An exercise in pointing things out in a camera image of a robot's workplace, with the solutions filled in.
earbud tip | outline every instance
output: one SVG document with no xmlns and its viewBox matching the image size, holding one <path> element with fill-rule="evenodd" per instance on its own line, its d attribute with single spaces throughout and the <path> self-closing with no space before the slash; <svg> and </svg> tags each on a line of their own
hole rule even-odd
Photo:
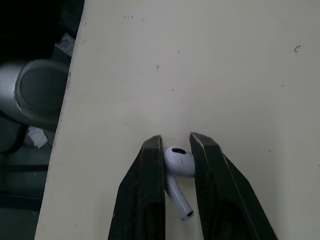
<svg viewBox="0 0 320 240">
<path fill-rule="evenodd" d="M 194 211 L 190 211 L 186 214 L 186 216 L 184 216 L 183 218 L 181 218 L 182 221 L 188 220 L 189 218 L 191 218 L 194 215 Z"/>
</svg>

white paper scrap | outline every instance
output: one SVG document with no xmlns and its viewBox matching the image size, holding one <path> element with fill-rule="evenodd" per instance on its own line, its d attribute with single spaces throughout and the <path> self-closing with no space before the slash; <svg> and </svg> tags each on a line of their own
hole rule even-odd
<svg viewBox="0 0 320 240">
<path fill-rule="evenodd" d="M 41 128 L 30 126 L 28 130 L 28 136 L 32 139 L 34 146 L 38 149 L 48 142 L 48 139 Z"/>
</svg>

wireless earbud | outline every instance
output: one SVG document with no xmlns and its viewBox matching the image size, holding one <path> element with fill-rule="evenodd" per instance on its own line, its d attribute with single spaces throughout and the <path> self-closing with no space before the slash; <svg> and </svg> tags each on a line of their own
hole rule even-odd
<svg viewBox="0 0 320 240">
<path fill-rule="evenodd" d="M 179 147 L 168 147 L 164 151 L 165 191 L 177 206 L 181 219 L 186 220 L 194 215 L 177 184 L 176 177 L 193 178 L 195 176 L 195 160 L 191 153 Z"/>
</svg>

earbud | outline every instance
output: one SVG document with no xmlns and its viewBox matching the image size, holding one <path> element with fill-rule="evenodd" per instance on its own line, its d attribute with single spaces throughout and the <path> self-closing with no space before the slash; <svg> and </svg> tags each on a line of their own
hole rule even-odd
<svg viewBox="0 0 320 240">
<path fill-rule="evenodd" d="M 193 178 L 195 160 L 191 153 L 179 147 L 168 147 L 164 151 L 165 191 L 177 206 L 182 220 L 191 218 L 194 211 L 179 188 L 176 176 Z"/>
</svg>

white board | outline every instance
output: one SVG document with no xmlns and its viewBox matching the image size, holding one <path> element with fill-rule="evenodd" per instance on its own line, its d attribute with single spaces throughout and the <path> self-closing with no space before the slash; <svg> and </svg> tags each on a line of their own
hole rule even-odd
<svg viewBox="0 0 320 240">
<path fill-rule="evenodd" d="M 36 240 L 106 240 L 142 143 L 212 137 L 281 240 L 320 236 L 320 3 L 87 0 Z M 181 188 L 197 210 L 192 179 Z M 166 239 L 202 239 L 166 198 Z"/>
</svg>

